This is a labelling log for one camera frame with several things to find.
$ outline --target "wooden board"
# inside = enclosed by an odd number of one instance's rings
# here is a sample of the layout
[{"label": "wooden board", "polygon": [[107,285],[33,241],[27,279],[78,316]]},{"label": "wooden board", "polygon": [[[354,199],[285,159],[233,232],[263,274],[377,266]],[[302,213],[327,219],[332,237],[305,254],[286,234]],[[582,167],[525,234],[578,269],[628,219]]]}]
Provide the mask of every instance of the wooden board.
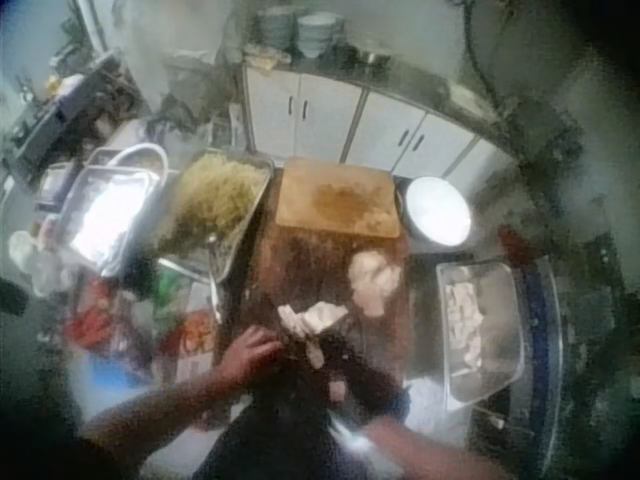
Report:
[{"label": "wooden board", "polygon": [[258,323],[279,331],[277,307],[289,304],[305,310],[319,301],[345,305],[349,322],[345,337],[374,367],[401,382],[410,355],[410,311],[403,271],[396,295],[387,303],[385,315],[366,318],[351,300],[347,272],[355,253],[377,249],[405,268],[408,252],[406,233],[384,239],[311,231],[279,226],[276,208],[282,174],[278,173],[267,193],[264,212],[250,260],[240,314],[234,335]]},{"label": "wooden board", "polygon": [[294,158],[284,169],[276,223],[283,227],[398,238],[388,172]]}]

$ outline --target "stainless steel counter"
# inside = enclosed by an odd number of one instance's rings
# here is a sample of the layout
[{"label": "stainless steel counter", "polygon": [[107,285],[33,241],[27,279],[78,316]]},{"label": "stainless steel counter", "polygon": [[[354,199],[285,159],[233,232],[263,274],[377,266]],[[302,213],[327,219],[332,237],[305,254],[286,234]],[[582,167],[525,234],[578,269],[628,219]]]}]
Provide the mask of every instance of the stainless steel counter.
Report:
[{"label": "stainless steel counter", "polygon": [[450,96],[450,83],[399,59],[393,59],[384,71],[366,69],[328,56],[323,59],[294,58],[278,70],[318,75],[378,92],[445,117],[454,123],[511,152],[508,137],[499,122],[490,122],[458,107]]}]

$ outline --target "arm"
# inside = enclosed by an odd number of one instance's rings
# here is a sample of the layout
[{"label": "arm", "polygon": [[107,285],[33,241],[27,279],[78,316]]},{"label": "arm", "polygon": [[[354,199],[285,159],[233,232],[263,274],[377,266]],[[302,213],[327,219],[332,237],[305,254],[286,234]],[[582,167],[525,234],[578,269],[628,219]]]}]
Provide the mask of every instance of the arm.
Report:
[{"label": "arm", "polygon": [[167,445],[216,400],[238,392],[282,350],[273,333],[249,327],[225,352],[213,372],[109,409],[80,429],[79,436],[136,469]]},{"label": "arm", "polygon": [[390,417],[374,419],[365,427],[365,433],[404,469],[409,478],[506,478],[505,472],[490,461],[424,438]]}]

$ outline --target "wall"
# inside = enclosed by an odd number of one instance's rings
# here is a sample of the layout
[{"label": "wall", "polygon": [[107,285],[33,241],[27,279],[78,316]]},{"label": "wall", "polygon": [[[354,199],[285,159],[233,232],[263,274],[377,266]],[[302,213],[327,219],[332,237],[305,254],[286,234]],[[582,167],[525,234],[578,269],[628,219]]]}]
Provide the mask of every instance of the wall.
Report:
[{"label": "wall", "polygon": [[384,41],[408,63],[457,78],[463,59],[462,11],[445,0],[298,0],[343,15],[350,27]]},{"label": "wall", "polygon": [[4,71],[0,75],[0,132],[8,131],[16,119],[24,111],[24,103],[14,82],[5,78]]},{"label": "wall", "polygon": [[60,25],[69,16],[67,0],[14,0],[0,18],[0,68],[3,82],[28,74],[44,96],[52,73],[49,59],[66,43]]},{"label": "wall", "polygon": [[583,242],[608,224],[625,284],[640,292],[640,100],[614,66],[590,51],[555,102],[584,130],[579,168],[560,192],[571,234]]},{"label": "wall", "polygon": [[[584,39],[555,0],[514,0],[512,17],[497,3],[477,0],[472,16],[483,72],[502,96],[529,91],[549,98],[581,58]],[[466,57],[460,80],[484,92]]]},{"label": "wall", "polygon": [[109,47],[122,51],[152,110],[159,109],[169,91],[165,54],[176,50],[199,51],[207,58],[215,58],[234,6],[233,0],[107,0],[100,6],[95,3]]}]

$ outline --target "stacked bowl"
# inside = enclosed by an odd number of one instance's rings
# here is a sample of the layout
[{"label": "stacked bowl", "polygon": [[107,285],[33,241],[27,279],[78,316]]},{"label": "stacked bowl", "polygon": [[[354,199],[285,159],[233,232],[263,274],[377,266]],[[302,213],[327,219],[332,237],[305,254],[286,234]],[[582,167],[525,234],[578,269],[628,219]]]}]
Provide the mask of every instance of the stacked bowl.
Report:
[{"label": "stacked bowl", "polygon": [[293,37],[293,23],[298,8],[292,6],[276,6],[258,13],[258,26],[262,35],[262,43],[278,50],[287,50]]},{"label": "stacked bowl", "polygon": [[318,58],[331,45],[337,17],[318,12],[298,18],[298,50],[307,58]]}]

